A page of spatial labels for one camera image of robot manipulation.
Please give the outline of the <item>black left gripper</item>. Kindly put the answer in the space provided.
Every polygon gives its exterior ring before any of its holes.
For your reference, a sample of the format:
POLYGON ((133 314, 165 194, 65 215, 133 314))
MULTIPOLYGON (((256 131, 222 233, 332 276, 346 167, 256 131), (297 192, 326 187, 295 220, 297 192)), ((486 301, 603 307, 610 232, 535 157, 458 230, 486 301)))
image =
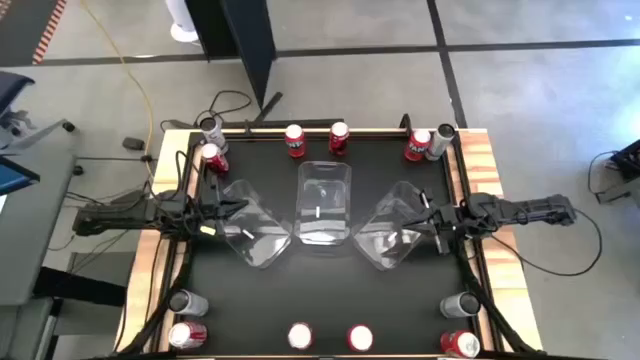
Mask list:
MULTIPOLYGON (((208 235, 200 231, 201 226, 208 226, 218 231, 219 186, 216 176, 201 174, 198 176, 194 194, 194 218, 192 224, 193 235, 208 235)), ((228 220, 241 211, 249 203, 248 200, 223 200, 222 219, 228 220)))

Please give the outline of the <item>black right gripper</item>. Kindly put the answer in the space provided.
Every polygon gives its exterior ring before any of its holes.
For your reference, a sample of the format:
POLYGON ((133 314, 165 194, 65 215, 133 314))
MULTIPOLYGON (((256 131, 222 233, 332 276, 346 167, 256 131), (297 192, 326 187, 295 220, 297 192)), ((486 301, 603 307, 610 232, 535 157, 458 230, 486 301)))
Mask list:
POLYGON ((422 190, 422 204, 427 213, 403 222, 402 228, 421 234, 432 234, 440 255, 466 255, 466 200, 462 199, 458 204, 437 205, 432 191, 425 188, 422 190))

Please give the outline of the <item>silver slim Celsius can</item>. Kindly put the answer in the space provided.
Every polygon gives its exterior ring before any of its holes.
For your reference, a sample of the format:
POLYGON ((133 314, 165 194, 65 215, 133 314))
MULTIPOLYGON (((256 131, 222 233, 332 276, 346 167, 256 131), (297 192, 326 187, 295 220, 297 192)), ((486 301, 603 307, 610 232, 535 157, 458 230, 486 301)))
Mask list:
POLYGON ((187 290, 178 290, 169 300, 169 308, 179 315, 204 316, 209 309, 208 300, 187 290))
POLYGON ((229 147, 222 132, 223 121, 215 117, 207 117, 200 121, 199 127, 208 143, 215 144, 223 154, 229 147))
POLYGON ((480 309, 480 301, 471 292, 461 292, 440 302, 440 311, 445 318, 473 317, 480 309))
POLYGON ((452 125, 446 123, 439 125, 431 136, 425 157, 430 161, 438 160, 446 151, 455 134, 456 130, 452 125))

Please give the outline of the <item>orange Fanta soda can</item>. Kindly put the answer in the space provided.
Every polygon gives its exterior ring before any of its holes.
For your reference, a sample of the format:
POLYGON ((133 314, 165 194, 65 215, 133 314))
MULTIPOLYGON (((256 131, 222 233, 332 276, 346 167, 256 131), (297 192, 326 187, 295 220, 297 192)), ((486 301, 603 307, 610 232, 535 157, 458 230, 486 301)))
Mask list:
POLYGON ((301 126, 297 124, 289 125, 285 130, 285 143, 288 147, 288 154, 292 158, 300 158, 305 154, 305 135, 301 126))
POLYGON ((347 341, 353 351, 366 352, 373 345, 374 336, 366 325, 358 324, 349 329, 347 341))
POLYGON ((442 351, 452 357, 475 358, 480 350, 480 340, 470 331, 444 333, 440 337, 442 351))
POLYGON ((431 142, 431 132, 426 129, 413 130, 405 147, 404 156, 409 161, 420 161, 431 142))

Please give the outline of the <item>red Coca-Cola soda can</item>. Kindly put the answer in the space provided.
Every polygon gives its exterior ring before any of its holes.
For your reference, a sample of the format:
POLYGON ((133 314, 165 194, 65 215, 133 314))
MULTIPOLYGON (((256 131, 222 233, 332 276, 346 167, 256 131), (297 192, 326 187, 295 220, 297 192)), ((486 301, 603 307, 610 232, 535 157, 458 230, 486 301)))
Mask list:
POLYGON ((348 125, 344 122, 334 123, 329 132, 329 151, 337 156, 344 155, 347 151, 348 139, 348 125))
POLYGON ((313 342, 311 327, 304 322, 294 323, 289 329, 287 339, 292 348, 305 350, 313 342))
POLYGON ((192 349, 202 346, 208 337, 205 325, 185 321, 176 323, 169 332, 169 343, 177 349, 192 349))
POLYGON ((218 174, 225 174, 229 171, 229 164, 222 150, 213 143, 202 146, 202 159, 205 165, 218 174))

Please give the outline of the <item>clear plastic bin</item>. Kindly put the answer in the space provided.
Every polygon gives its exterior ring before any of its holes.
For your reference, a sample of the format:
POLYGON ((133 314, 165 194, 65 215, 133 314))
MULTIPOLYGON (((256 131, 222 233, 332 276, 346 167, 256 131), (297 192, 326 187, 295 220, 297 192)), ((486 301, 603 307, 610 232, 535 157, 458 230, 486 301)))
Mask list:
POLYGON ((351 167, 307 161, 298 169, 294 233, 307 245, 337 246, 350 235, 351 167))
POLYGON ((248 265, 268 267, 290 245, 292 225, 273 210, 247 180, 231 183, 224 195, 247 202, 222 221, 227 243, 248 265))
POLYGON ((355 246, 377 269, 397 267, 423 238, 420 232, 404 228, 422 209, 419 190, 409 182, 397 182, 356 227, 355 246))

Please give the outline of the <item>black table mat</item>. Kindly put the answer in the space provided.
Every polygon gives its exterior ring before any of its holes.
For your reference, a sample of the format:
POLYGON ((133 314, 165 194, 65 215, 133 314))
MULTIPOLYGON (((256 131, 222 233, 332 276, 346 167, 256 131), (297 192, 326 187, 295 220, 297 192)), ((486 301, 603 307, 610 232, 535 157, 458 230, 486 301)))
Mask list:
MULTIPOLYGON (((284 140, 229 141, 225 189, 246 180, 279 216, 294 225, 298 169, 304 161, 339 161, 352 170, 352 226, 367 221, 375 205, 399 181, 435 188, 436 202, 450 199, 442 162, 406 161, 407 140, 350 140, 344 157, 332 158, 328 140, 307 140, 305 157, 291 158, 284 140)), ((456 258, 441 256, 430 239, 397 267, 380 271, 349 238, 339 246, 291 244, 264 269, 251 267, 225 240, 198 240, 193 246, 187 288, 209 300, 202 322, 209 339, 196 349, 205 355, 340 355, 355 353, 347 332, 356 324, 374 335, 368 354, 436 354, 445 332, 471 330, 471 320, 447 319, 440 301, 464 291, 456 258), (314 342, 292 349, 287 333, 306 322, 314 342)))

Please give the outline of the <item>dark partition panel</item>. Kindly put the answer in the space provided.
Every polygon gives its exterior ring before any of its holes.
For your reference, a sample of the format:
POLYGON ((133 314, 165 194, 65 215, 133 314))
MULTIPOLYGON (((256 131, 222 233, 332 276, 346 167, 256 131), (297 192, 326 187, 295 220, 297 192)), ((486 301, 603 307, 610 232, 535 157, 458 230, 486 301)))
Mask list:
POLYGON ((282 98, 265 99, 276 59, 267 0, 185 0, 196 33, 209 60, 242 60, 263 121, 282 98))

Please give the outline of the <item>white round stand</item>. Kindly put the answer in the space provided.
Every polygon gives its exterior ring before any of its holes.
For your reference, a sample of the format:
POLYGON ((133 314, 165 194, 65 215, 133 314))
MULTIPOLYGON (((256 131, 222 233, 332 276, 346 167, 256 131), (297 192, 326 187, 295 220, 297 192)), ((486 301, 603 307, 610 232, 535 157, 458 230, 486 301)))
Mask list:
POLYGON ((172 38, 182 43, 194 43, 199 40, 186 0, 165 0, 167 9, 172 17, 170 34, 172 38))

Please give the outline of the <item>grey desk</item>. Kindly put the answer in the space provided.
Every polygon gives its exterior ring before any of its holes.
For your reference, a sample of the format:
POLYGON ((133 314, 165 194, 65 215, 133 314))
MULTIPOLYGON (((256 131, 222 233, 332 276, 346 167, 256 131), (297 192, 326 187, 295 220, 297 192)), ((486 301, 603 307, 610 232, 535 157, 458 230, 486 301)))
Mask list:
POLYGON ((31 298, 75 165, 68 152, 23 152, 9 159, 40 181, 9 194, 0 210, 0 306, 31 298))

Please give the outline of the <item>monitor with blue screen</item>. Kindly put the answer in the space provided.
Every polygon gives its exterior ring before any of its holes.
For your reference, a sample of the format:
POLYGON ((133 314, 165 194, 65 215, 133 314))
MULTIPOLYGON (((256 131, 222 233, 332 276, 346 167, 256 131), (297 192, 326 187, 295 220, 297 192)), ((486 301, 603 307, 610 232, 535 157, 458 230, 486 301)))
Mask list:
POLYGON ((0 155, 0 196, 29 187, 40 181, 40 176, 0 155))

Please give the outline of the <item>grey cabinet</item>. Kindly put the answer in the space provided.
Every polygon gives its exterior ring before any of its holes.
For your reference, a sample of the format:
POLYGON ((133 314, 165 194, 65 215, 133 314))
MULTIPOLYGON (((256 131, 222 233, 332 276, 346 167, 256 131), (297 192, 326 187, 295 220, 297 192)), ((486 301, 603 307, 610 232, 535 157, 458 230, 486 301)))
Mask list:
POLYGON ((19 306, 0 306, 0 360, 46 358, 53 304, 45 297, 19 306))

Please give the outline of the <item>blue office chair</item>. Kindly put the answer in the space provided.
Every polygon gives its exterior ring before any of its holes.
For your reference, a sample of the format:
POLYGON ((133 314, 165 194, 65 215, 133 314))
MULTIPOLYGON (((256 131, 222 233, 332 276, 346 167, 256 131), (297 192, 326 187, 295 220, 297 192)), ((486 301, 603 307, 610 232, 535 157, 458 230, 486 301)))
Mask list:
POLYGON ((0 150, 26 149, 58 128, 73 133, 76 126, 61 119, 47 127, 37 127, 26 110, 11 106, 27 86, 35 81, 27 76, 0 71, 0 150))

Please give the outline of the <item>black floor mat orange edge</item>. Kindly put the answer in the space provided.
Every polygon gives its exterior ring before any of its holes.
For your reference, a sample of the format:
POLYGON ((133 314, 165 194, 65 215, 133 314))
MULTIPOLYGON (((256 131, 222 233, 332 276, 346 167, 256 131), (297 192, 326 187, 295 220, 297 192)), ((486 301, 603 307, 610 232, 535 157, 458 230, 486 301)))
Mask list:
POLYGON ((68 0, 0 0, 0 67, 40 64, 68 0))

